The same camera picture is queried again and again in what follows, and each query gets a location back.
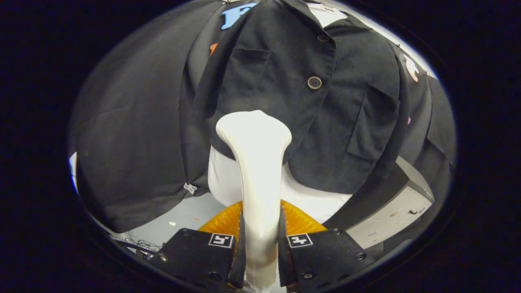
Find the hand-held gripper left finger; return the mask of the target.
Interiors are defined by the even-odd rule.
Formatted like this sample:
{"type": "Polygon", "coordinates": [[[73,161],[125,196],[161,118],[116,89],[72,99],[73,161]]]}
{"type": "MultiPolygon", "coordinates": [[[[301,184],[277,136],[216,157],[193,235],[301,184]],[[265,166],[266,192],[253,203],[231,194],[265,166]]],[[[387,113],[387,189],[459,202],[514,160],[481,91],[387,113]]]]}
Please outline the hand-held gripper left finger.
{"type": "Polygon", "coordinates": [[[243,204],[238,201],[197,230],[180,229],[149,263],[205,293],[236,293],[246,269],[243,204]]]}

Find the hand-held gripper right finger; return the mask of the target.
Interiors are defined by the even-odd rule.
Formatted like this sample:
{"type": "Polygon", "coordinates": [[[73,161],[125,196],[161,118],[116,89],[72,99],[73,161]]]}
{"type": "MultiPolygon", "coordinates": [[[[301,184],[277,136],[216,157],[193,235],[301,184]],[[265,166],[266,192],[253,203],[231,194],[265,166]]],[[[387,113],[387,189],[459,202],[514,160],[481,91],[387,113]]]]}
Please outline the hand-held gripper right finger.
{"type": "Polygon", "coordinates": [[[344,230],[328,229],[281,200],[280,284],[289,293],[326,293],[350,282],[375,262],[344,230]]]}

